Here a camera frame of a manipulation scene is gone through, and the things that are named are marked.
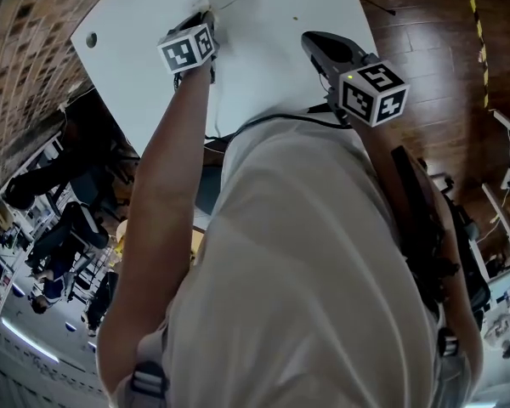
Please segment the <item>person's left forearm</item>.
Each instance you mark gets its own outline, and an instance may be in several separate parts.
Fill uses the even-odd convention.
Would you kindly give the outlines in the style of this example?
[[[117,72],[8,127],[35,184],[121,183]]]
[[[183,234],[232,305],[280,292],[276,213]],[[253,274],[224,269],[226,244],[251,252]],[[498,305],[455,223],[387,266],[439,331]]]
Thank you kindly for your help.
[[[135,174],[130,206],[163,197],[193,201],[204,156],[212,65],[184,73]]]

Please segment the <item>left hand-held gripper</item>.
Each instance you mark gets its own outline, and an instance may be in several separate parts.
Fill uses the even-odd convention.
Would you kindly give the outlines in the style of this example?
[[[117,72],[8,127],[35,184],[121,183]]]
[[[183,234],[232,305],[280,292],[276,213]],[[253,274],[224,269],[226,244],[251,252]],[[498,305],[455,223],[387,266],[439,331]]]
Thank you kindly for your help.
[[[220,48],[213,12],[198,11],[169,33],[156,46],[169,74],[178,74],[203,65]]]

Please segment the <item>person's right forearm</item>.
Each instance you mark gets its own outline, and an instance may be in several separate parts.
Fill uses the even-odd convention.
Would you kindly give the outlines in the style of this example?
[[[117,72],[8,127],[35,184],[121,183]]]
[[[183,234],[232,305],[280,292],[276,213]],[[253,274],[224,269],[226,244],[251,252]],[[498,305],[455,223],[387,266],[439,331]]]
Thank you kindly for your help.
[[[389,178],[396,172],[391,152],[401,145],[393,130],[386,124],[370,127],[357,118],[353,118],[350,124],[360,136],[378,177],[381,180]]]

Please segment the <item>yellow black hazard tape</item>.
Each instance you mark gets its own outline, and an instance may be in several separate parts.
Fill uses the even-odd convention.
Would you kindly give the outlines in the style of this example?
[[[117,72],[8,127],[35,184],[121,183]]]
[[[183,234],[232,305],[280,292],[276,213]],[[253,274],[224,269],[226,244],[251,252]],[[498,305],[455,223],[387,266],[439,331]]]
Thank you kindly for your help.
[[[488,111],[489,108],[489,66],[487,60],[487,49],[483,36],[483,28],[479,17],[479,12],[476,5],[476,0],[469,0],[473,17],[475,19],[477,35],[480,41],[479,61],[483,67],[483,86],[484,86],[484,108]]]

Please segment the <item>person's white shirt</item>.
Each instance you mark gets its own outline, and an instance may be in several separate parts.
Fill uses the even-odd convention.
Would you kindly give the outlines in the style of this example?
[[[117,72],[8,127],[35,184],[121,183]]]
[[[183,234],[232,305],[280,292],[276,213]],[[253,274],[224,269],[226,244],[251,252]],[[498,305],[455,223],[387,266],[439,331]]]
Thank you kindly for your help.
[[[172,408],[435,408],[437,329],[353,135],[236,137],[170,312]]]

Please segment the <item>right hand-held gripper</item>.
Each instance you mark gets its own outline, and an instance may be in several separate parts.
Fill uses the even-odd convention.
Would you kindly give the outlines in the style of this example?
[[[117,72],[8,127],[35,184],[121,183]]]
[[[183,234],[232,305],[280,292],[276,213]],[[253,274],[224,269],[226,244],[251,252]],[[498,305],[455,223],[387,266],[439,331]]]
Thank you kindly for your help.
[[[329,32],[306,31],[301,45],[329,83],[326,100],[336,116],[379,126],[403,113],[410,85],[389,61],[366,54],[354,41]]]

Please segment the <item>grey back office chair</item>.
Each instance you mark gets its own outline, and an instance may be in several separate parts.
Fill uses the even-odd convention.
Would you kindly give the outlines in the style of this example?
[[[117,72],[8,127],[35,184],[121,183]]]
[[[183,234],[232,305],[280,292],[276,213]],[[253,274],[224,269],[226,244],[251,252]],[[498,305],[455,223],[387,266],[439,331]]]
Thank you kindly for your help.
[[[26,263],[31,267],[38,265],[55,248],[74,236],[97,249],[104,249],[110,239],[105,228],[97,223],[85,204],[69,202],[59,222],[35,242]]]

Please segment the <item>black office chair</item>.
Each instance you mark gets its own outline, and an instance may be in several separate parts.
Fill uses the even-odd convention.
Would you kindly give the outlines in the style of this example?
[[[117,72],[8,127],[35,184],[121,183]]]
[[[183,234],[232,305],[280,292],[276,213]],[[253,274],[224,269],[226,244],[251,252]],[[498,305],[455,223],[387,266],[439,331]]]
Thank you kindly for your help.
[[[49,163],[12,178],[5,190],[3,199],[19,210],[27,210],[41,196],[61,184],[67,183],[73,170],[60,162]]]

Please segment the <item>white rectangular table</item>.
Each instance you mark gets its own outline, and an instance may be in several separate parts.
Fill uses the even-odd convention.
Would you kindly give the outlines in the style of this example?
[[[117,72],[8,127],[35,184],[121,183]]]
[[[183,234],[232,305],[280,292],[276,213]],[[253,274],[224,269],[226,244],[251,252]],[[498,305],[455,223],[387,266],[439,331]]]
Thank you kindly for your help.
[[[143,151],[173,93],[157,44],[199,0],[99,0],[72,34],[101,99]],[[306,31],[349,38],[376,51],[360,0],[209,0],[220,45],[206,133],[225,136],[259,116],[320,104],[324,90],[301,45]],[[86,37],[95,32],[94,48]]]

